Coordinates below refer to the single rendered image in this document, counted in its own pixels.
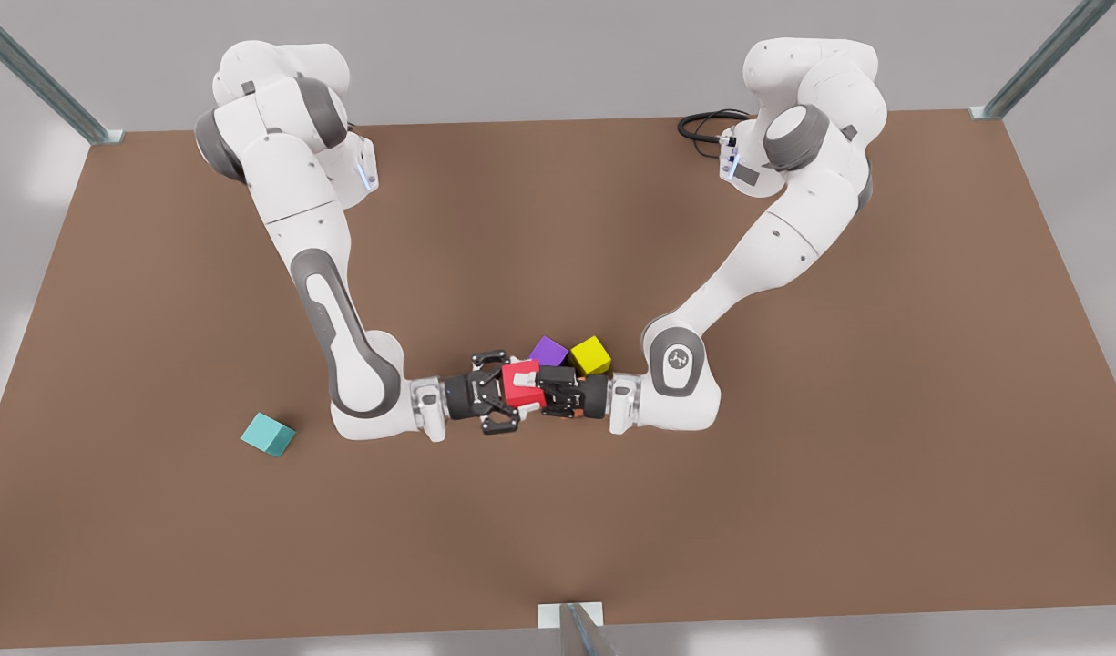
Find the silver frame post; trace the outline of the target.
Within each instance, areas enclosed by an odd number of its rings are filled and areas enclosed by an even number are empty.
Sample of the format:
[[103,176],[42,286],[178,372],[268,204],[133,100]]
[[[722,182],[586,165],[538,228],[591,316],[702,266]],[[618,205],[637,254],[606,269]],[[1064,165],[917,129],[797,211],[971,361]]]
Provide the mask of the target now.
[[1116,0],[1080,0],[987,104],[968,109],[970,119],[1003,120],[1115,4]]
[[619,656],[603,630],[603,602],[542,602],[538,627],[560,634],[561,656]]
[[104,128],[100,120],[96,120],[92,113],[84,108],[61,83],[52,78],[49,71],[37,62],[1,25],[0,62],[88,144],[110,145],[121,144],[123,141],[124,131]]

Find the teal blue wooden cube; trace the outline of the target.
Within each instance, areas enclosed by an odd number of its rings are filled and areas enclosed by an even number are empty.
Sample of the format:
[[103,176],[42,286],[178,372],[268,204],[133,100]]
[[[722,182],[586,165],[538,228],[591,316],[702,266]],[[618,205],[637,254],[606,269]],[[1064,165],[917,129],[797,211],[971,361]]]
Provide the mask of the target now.
[[241,442],[270,456],[280,457],[290,445],[295,430],[264,414],[257,414],[241,433]]

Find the yellow wooden cube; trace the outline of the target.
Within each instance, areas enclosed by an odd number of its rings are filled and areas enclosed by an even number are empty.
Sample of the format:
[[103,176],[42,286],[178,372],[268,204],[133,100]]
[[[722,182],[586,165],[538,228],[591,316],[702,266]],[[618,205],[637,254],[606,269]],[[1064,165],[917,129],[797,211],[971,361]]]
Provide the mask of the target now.
[[578,372],[578,377],[606,374],[610,370],[610,354],[605,349],[598,336],[591,335],[587,340],[576,344],[569,350],[569,357],[574,368]]

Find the red wooden cube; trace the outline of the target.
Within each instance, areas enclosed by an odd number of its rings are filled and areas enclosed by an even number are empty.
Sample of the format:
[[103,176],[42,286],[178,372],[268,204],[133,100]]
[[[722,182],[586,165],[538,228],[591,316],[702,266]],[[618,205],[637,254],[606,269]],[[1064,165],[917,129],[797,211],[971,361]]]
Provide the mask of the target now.
[[546,406],[545,390],[537,383],[539,361],[523,360],[502,365],[502,379],[507,405],[514,408],[537,405]]

